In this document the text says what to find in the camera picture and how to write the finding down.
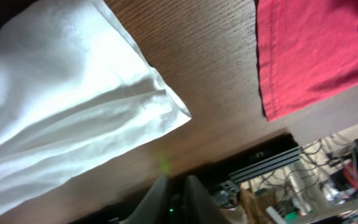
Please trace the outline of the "white printed t-shirt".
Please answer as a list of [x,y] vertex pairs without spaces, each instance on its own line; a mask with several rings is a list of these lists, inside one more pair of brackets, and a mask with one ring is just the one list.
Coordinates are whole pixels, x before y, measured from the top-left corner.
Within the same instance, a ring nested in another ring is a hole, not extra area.
[[191,119],[104,1],[37,1],[0,30],[0,215]]

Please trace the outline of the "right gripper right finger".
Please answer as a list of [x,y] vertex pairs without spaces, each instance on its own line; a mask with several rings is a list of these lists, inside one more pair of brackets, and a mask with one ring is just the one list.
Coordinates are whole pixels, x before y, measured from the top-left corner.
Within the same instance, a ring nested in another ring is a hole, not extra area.
[[194,175],[186,178],[184,203],[186,223],[230,224],[200,180]]

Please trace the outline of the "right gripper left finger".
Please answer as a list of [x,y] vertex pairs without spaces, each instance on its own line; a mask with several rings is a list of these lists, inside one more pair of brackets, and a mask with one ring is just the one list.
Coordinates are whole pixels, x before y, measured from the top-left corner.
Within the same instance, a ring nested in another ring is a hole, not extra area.
[[125,220],[125,224],[168,223],[170,209],[170,178],[160,177],[146,193],[140,204]]

